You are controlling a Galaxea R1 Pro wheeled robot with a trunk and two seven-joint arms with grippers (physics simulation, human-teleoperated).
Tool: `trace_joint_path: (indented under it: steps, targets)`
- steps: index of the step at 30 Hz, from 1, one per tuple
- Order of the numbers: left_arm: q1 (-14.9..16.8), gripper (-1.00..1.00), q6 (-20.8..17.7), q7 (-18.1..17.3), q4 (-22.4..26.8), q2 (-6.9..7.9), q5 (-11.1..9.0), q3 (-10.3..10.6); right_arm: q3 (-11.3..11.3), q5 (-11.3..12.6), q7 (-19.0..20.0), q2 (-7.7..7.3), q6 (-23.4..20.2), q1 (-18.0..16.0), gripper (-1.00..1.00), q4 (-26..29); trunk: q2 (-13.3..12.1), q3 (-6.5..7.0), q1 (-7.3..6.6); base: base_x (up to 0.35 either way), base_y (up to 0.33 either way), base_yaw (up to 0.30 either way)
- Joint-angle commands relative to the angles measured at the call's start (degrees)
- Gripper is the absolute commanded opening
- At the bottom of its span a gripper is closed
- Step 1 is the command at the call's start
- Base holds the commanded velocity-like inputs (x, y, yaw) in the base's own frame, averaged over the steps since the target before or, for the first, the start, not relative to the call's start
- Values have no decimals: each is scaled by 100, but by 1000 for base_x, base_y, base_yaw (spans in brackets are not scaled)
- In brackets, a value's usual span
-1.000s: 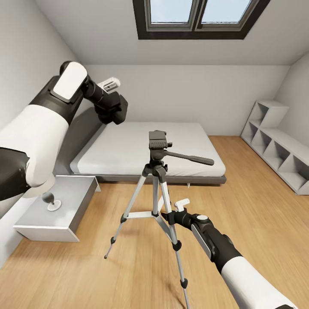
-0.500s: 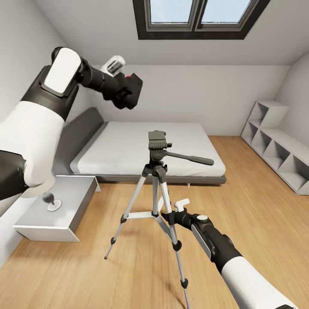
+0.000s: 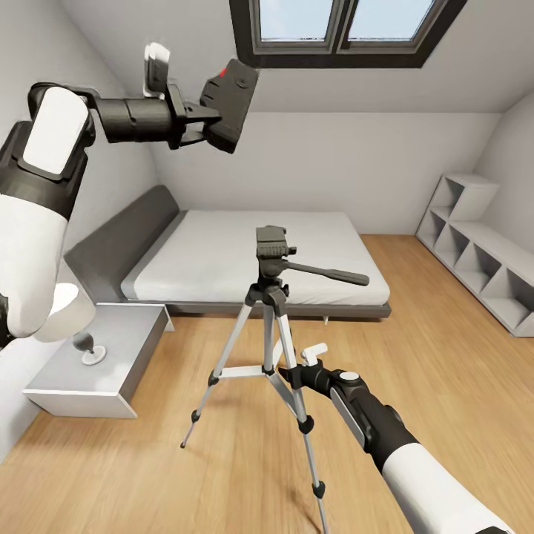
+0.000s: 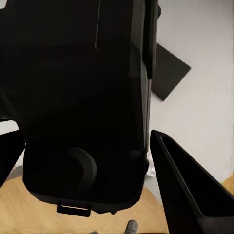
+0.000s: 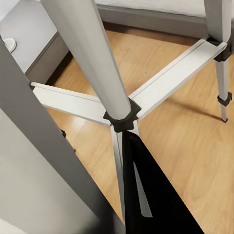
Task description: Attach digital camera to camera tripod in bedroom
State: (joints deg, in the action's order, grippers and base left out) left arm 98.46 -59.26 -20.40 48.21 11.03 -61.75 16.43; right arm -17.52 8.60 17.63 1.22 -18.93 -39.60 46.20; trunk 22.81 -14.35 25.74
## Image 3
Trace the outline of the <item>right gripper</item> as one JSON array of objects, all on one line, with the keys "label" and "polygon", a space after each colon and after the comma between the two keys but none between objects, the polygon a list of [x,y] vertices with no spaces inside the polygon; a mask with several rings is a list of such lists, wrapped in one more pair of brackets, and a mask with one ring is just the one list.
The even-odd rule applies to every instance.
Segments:
[{"label": "right gripper", "polygon": [[294,368],[287,370],[278,368],[279,373],[288,383],[291,383],[291,388],[298,390],[304,386],[318,392],[316,387],[317,376],[323,371],[323,361],[317,359],[317,364],[314,366],[304,366],[303,364],[296,365]]}]

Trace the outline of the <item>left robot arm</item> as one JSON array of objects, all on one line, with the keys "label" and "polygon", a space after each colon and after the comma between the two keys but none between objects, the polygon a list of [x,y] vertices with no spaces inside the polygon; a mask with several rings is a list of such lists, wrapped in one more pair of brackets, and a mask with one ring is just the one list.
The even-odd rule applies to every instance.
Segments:
[{"label": "left robot arm", "polygon": [[[146,45],[143,99],[103,99],[94,89],[55,82],[31,86],[34,120],[13,126],[0,148],[0,352],[38,332],[53,309],[85,148],[95,143],[89,108],[99,112],[109,143],[168,142],[172,150],[205,140],[187,124],[223,120],[216,110],[184,102],[178,85],[167,85],[170,55],[155,42]],[[231,152],[221,151],[236,149],[237,142]]]}]

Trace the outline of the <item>camera tripod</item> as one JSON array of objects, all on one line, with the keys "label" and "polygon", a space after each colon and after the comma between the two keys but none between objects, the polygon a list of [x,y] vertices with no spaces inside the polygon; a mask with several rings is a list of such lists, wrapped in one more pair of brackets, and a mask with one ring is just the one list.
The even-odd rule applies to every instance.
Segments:
[{"label": "camera tripod", "polygon": [[[209,375],[208,388],[206,389],[206,393],[200,402],[199,409],[195,410],[191,414],[191,427],[188,430],[188,434],[185,436],[184,441],[180,444],[180,447],[182,449],[185,448],[185,443],[190,437],[192,429],[194,428],[194,424],[199,420],[200,413],[206,401],[208,400],[214,385],[217,385],[220,379],[250,378],[260,376],[267,377],[297,419],[298,427],[303,433],[307,458],[309,460],[309,466],[311,470],[311,477],[313,480],[313,493],[317,497],[317,504],[319,506],[324,534],[329,534],[322,503],[322,497],[325,493],[326,485],[324,482],[319,481],[317,476],[312,443],[309,437],[309,433],[314,427],[314,420],[311,415],[306,413],[302,389],[293,389],[291,392],[275,370],[282,353],[285,354],[287,370],[290,370],[297,365],[295,362],[295,348],[292,345],[291,328],[289,328],[285,305],[286,298],[289,296],[289,285],[286,284],[284,287],[282,287],[283,281],[279,278],[279,276],[283,273],[283,271],[290,268],[307,273],[323,275],[329,279],[339,280],[359,286],[368,286],[370,279],[365,274],[303,266],[302,264],[291,263],[288,260],[284,260],[283,256],[288,257],[288,255],[294,255],[297,253],[297,246],[287,246],[285,234],[286,229],[283,227],[267,225],[265,228],[256,228],[256,256],[259,260],[258,282],[252,284],[249,288],[245,303],[221,353],[216,368]],[[242,327],[245,324],[251,309],[258,300],[261,300],[264,305],[264,365],[242,366],[224,369],[223,367],[225,362],[227,361],[228,356],[234,347],[237,337],[239,336],[239,333],[242,330]],[[275,315],[280,333],[280,338],[277,341],[276,346],[274,346]]]}]

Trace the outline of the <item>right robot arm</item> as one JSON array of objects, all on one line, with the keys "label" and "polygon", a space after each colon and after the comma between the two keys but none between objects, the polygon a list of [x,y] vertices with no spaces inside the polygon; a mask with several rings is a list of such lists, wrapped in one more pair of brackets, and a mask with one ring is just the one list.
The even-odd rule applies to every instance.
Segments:
[{"label": "right robot arm", "polygon": [[418,442],[392,406],[371,394],[359,374],[323,368],[316,356],[327,351],[325,343],[306,348],[302,364],[278,371],[292,389],[308,386],[332,400],[414,534],[515,534]]}]

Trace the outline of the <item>digital camera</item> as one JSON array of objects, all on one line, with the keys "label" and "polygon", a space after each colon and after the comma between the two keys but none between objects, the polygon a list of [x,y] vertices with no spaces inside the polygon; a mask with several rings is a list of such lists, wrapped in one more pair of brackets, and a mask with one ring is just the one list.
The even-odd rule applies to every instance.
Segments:
[{"label": "digital camera", "polygon": [[200,104],[221,113],[222,120],[206,120],[202,127],[205,140],[214,147],[231,152],[239,142],[259,73],[239,60],[231,59],[219,76],[209,79],[202,90]]}]

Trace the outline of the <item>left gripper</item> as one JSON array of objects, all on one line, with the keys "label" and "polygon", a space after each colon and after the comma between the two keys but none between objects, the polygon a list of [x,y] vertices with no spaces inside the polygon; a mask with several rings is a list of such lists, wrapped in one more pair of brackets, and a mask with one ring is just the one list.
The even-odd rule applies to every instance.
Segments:
[{"label": "left gripper", "polygon": [[165,99],[124,99],[137,143],[168,142],[169,148],[204,141],[205,134],[187,124],[223,120],[221,113],[182,100],[178,85],[167,85]]}]

